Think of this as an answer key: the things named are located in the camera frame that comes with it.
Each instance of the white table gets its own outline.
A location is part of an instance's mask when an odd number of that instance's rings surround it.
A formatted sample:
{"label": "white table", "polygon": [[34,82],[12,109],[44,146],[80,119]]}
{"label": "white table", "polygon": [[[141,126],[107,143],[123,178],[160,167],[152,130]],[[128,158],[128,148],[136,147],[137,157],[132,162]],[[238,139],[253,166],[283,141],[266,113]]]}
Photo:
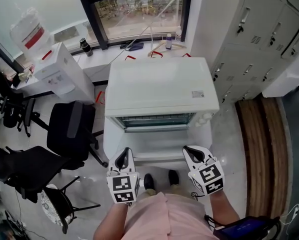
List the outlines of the white table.
{"label": "white table", "polygon": [[211,124],[189,130],[125,133],[105,118],[103,149],[108,159],[126,147],[132,149],[135,166],[155,166],[166,169],[187,169],[183,146],[212,145]]}

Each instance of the pink shirt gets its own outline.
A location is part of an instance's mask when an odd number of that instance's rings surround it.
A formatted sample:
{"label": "pink shirt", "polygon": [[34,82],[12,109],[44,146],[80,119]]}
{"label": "pink shirt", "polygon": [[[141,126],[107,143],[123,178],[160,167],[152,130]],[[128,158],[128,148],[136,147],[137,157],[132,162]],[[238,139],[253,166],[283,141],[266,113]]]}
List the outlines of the pink shirt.
{"label": "pink shirt", "polygon": [[204,215],[198,201],[160,192],[129,208],[122,240],[218,240]]}

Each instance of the person's left arm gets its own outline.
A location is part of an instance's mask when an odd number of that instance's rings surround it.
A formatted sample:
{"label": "person's left arm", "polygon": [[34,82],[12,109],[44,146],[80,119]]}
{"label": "person's left arm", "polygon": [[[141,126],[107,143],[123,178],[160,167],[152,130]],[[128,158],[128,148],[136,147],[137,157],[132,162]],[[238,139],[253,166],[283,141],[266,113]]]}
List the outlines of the person's left arm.
{"label": "person's left arm", "polygon": [[94,233],[93,240],[121,240],[128,206],[125,203],[114,203]]}

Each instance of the forearm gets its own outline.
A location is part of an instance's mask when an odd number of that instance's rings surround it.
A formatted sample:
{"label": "forearm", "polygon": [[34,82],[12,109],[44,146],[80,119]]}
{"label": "forearm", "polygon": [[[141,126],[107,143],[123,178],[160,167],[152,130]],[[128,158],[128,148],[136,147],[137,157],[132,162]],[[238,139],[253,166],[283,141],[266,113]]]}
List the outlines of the forearm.
{"label": "forearm", "polygon": [[223,225],[240,220],[223,190],[217,191],[209,197],[214,220]]}
{"label": "forearm", "polygon": [[94,233],[93,240],[120,240],[124,235],[124,226],[128,206],[124,203],[115,203],[110,208],[105,219]]}

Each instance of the person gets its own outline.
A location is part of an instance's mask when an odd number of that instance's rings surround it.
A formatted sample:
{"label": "person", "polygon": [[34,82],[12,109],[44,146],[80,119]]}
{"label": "person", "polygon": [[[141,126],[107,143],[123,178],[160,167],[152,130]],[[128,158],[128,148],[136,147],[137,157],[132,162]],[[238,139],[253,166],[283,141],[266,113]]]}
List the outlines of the person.
{"label": "person", "polygon": [[[154,180],[144,177],[145,192],[128,209],[115,203],[94,233],[93,240],[214,240],[204,220],[204,205],[179,185],[176,171],[168,172],[170,189],[156,193]],[[210,196],[213,218],[227,225],[240,218],[223,190]]]}

